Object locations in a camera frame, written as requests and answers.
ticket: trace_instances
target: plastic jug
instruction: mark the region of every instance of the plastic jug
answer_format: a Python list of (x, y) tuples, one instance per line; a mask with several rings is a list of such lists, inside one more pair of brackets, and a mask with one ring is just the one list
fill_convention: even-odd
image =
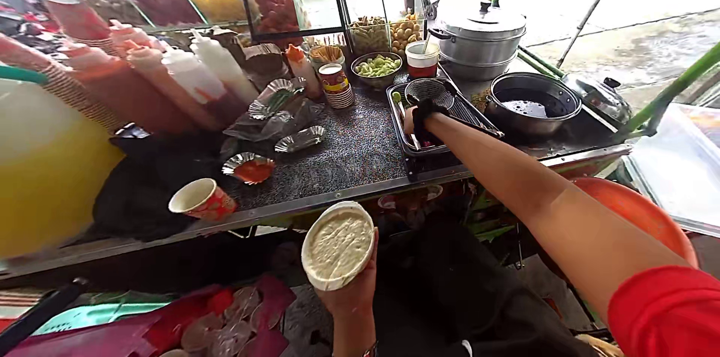
[(85, 231), (95, 196), (122, 158), (98, 123), (35, 83), (0, 78), (0, 258)]
[(163, 55), (162, 63), (170, 76), (225, 126), (245, 113), (247, 106), (229, 93), (220, 79), (194, 54), (170, 48)]
[(139, 46), (131, 40), (126, 40), (123, 44), (132, 68), (165, 94), (195, 123), (208, 131), (221, 131), (225, 127), (170, 76), (168, 68), (162, 64), (163, 54), (158, 49)]
[(192, 30), (194, 39), (190, 49), (210, 68), (218, 79), (235, 94), (246, 106), (258, 97), (255, 85), (245, 76), (238, 62), (228, 49), (221, 46), (217, 40), (200, 35)]

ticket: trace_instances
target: squeeze bottle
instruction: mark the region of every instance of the squeeze bottle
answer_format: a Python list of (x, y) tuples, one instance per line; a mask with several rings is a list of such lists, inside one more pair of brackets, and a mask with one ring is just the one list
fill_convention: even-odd
[(305, 94), (313, 99), (317, 100), (323, 96), (323, 88), (320, 86), (318, 76), (315, 75), (315, 69), (312, 68), (311, 61), (305, 57), (305, 53), (302, 49), (293, 46), (291, 43), (285, 51), (287, 61), (290, 63), (290, 68), (295, 77), (303, 77), (307, 82), (307, 88), (305, 88)]
[(139, 46), (132, 40), (123, 42), (123, 47), (127, 50), (127, 60), (132, 68), (165, 94), (193, 121), (208, 131), (221, 131), (224, 128), (222, 122), (207, 112), (170, 76), (168, 68), (161, 63), (163, 54), (158, 49)]
[(59, 51), (70, 58), (67, 61), (73, 68), (70, 75), (123, 119), (151, 133), (183, 134), (196, 130), (190, 117), (125, 60), (83, 43), (71, 43)]
[(225, 86), (247, 107), (258, 97), (255, 85), (245, 76), (238, 62), (228, 49), (217, 40), (200, 35), (193, 29), (194, 39), (190, 49), (210, 68)]
[(122, 44), (125, 41), (133, 41), (138, 45), (155, 48), (159, 51), (165, 51), (160, 41), (155, 36), (149, 36), (144, 30), (134, 27), (131, 24), (124, 24), (118, 20), (110, 20), (110, 38), (117, 47), (121, 55), (126, 54), (127, 48)]
[(213, 116), (228, 126), (235, 122), (247, 106), (225, 89), (220, 79), (190, 52), (169, 48), (163, 55), (163, 65), (175, 81), (204, 106)]

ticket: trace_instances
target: foil tray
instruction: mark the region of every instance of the foil tray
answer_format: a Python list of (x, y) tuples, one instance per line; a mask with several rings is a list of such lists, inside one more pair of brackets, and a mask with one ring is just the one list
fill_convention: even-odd
[(238, 177), (235, 174), (235, 169), (239, 168), (243, 163), (249, 162), (250, 160), (257, 160), (258, 162), (263, 162), (265, 164), (273, 165), (275, 166), (275, 161), (273, 159), (268, 159), (267, 157), (262, 157), (259, 154), (251, 153), (249, 151), (244, 151), (243, 153), (236, 154), (235, 156), (232, 156), (230, 159), (228, 159), (227, 162), (225, 162), (224, 165), (222, 165), (222, 174), (226, 176), (232, 176), (237, 178), (238, 180), (242, 181), (243, 183), (252, 186), (255, 184), (262, 183), (266, 179), (260, 180), (260, 181), (247, 181), (240, 177)]
[(275, 144), (275, 152), (292, 153), (325, 140), (325, 128), (315, 125), (285, 136)]

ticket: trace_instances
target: red cloth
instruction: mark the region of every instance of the red cloth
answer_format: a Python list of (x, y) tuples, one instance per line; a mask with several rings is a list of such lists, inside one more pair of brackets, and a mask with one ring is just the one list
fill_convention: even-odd
[(627, 356), (720, 356), (720, 280), (700, 270), (638, 273), (620, 285), (607, 315)]

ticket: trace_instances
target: spoon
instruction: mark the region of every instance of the spoon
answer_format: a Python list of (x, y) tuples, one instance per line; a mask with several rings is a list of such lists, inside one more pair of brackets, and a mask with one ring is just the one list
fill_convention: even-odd
[(425, 44), (423, 45), (423, 54), (425, 54), (425, 51), (428, 49), (428, 42), (430, 42), (430, 36), (428, 35), (425, 39)]

